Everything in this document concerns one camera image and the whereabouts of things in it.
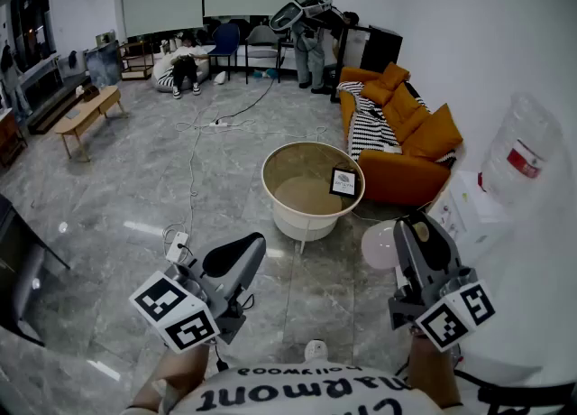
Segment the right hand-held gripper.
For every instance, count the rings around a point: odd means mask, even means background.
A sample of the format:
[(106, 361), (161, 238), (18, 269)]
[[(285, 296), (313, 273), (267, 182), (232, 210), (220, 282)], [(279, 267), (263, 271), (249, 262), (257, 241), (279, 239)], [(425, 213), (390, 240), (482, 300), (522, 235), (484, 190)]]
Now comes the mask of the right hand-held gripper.
[[(438, 280), (461, 266), (454, 240), (424, 212), (400, 218), (393, 236), (401, 271), (413, 289), (422, 289), (424, 280)], [(427, 306), (424, 298), (408, 301), (405, 291), (398, 290), (389, 300), (391, 327), (414, 326), (443, 352), (496, 314), (487, 285), (473, 268), (457, 270), (433, 293), (433, 303)]]

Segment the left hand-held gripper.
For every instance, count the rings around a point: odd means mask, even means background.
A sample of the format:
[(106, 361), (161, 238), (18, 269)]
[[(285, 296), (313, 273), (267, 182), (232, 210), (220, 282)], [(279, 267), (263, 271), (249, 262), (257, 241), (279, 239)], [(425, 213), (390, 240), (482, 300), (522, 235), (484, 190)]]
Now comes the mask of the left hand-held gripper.
[[(251, 233), (211, 249), (204, 272), (179, 263), (156, 271), (129, 301), (176, 354), (215, 337), (229, 344), (246, 320), (238, 296), (250, 286), (265, 252), (264, 236)], [(208, 275), (224, 277), (213, 282)]]

